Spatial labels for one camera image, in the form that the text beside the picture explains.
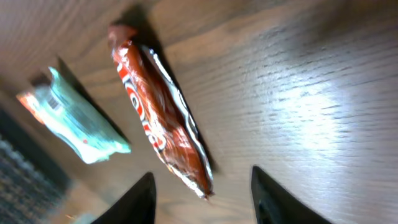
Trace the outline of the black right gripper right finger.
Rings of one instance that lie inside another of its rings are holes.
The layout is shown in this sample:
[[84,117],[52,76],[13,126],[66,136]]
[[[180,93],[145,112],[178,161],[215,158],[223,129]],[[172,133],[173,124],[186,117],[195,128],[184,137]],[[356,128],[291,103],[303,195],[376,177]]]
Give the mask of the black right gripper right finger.
[[258,224],[331,224],[259,166],[252,167],[251,194]]

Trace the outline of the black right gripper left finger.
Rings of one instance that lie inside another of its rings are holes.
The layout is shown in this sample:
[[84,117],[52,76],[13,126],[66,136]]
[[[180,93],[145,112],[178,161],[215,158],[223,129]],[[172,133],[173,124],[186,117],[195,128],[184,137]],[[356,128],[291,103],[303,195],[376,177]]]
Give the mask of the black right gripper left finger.
[[147,172],[91,224],[154,224],[156,203],[154,175]]

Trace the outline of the orange chocolate bar wrapper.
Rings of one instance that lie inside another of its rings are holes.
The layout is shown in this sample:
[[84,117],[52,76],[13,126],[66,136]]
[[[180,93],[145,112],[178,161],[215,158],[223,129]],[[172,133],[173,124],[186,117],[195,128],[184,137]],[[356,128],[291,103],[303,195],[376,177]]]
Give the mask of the orange chocolate bar wrapper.
[[109,27],[116,70],[159,159],[200,198],[208,199],[214,194],[213,174],[196,124],[159,55],[135,42],[136,33],[122,24]]

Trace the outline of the teal snack packet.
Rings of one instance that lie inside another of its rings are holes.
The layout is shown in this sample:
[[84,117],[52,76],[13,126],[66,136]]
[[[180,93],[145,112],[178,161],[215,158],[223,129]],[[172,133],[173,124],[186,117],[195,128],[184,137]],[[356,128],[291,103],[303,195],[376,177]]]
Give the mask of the teal snack packet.
[[114,153],[129,154],[129,143],[81,96],[59,71],[49,67],[52,81],[16,95],[37,121],[68,144],[86,164],[107,161]]

